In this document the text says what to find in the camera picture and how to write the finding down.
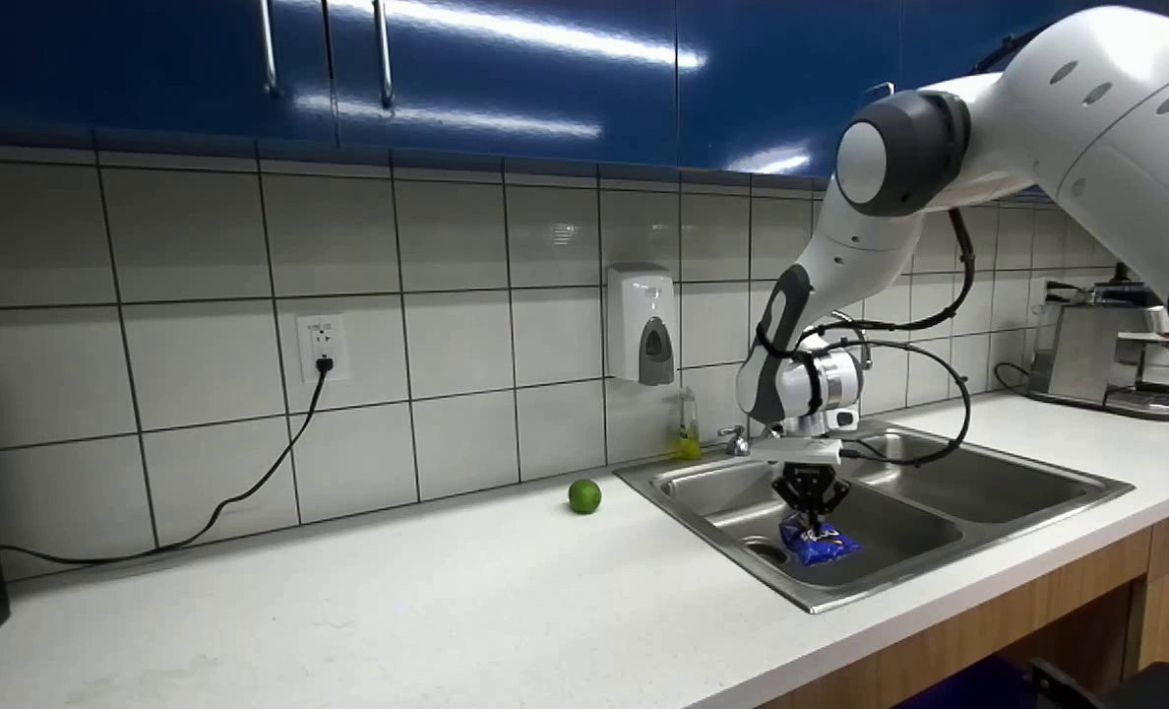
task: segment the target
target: green ball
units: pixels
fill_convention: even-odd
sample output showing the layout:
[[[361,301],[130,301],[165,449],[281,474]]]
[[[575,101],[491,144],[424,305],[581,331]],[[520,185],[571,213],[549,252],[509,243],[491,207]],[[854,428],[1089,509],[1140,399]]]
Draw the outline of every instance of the green ball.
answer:
[[[601,499],[601,494],[597,494],[593,482],[581,477],[581,482],[571,483],[571,513],[575,515],[597,513],[597,499]]]

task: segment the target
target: wall socket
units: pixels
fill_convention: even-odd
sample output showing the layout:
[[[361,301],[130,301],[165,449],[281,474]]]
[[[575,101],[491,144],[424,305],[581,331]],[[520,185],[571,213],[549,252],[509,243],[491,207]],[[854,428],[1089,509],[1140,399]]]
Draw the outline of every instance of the wall socket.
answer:
[[[314,381],[314,358],[335,358],[327,381],[349,381],[345,319],[341,315],[307,315],[298,319],[298,366]]]

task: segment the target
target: cabinet handle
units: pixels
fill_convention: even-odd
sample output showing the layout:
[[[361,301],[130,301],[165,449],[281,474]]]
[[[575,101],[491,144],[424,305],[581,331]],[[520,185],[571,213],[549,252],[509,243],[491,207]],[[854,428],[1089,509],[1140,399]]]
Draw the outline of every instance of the cabinet handle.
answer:
[[[375,0],[375,14],[379,14],[379,50],[383,50],[383,112],[392,112],[392,63],[390,63],[387,0]]]
[[[259,34],[263,34],[263,96],[276,96],[276,30],[273,30],[273,0],[259,0]]]

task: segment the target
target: white countertop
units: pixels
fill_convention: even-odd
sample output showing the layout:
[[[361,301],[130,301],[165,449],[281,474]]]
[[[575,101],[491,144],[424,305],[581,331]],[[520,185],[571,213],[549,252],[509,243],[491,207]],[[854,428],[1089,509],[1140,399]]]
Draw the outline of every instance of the white countertop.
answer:
[[[755,706],[1169,515],[1169,420],[983,399],[968,440],[1132,494],[825,613],[621,482],[597,515],[553,482],[259,534],[20,588],[0,709]]]

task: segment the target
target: white tile wall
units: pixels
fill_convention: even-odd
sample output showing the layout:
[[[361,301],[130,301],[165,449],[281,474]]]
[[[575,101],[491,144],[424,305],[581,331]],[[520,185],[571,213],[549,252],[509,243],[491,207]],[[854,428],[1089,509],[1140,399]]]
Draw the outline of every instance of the white tile wall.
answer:
[[[345,319],[349,379],[217,534],[661,457],[684,419],[713,439],[739,420],[736,361],[815,205],[743,183],[0,150],[4,530],[68,554],[193,530],[298,425],[298,315]],[[1038,202],[968,225],[982,293],[913,341],[983,390],[993,361],[1022,361],[1043,281],[1100,281],[1109,255]],[[677,386],[601,379],[606,264],[680,276]],[[930,315],[955,285],[933,225],[908,276],[850,310]],[[953,393],[916,356],[875,358],[869,408]]]

